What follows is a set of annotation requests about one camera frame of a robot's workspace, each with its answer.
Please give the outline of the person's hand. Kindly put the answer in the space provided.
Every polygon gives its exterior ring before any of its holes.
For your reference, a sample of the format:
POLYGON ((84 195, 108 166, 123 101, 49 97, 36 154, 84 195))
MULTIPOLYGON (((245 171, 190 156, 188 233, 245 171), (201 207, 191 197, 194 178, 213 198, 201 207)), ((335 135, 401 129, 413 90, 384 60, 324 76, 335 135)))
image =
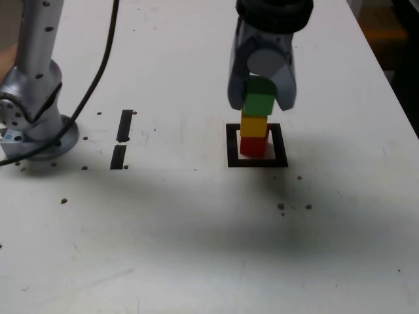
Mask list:
POLYGON ((4 81, 7 73, 14 66, 17 49, 18 44, 14 44, 0 52, 0 83, 4 81))

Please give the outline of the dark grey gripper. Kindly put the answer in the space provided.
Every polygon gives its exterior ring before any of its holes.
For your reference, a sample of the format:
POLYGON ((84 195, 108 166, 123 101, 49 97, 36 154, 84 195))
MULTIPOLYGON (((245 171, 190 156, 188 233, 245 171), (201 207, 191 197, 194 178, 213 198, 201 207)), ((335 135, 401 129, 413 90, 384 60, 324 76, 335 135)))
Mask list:
POLYGON ((238 19, 230 53, 227 87, 228 102, 234 110, 243 107, 249 72, 264 77, 275 85, 276 101, 281 110, 288 111, 294 107, 297 83, 292 40, 293 33, 267 33, 241 18, 238 19), (255 51, 256 43, 271 49, 255 51))

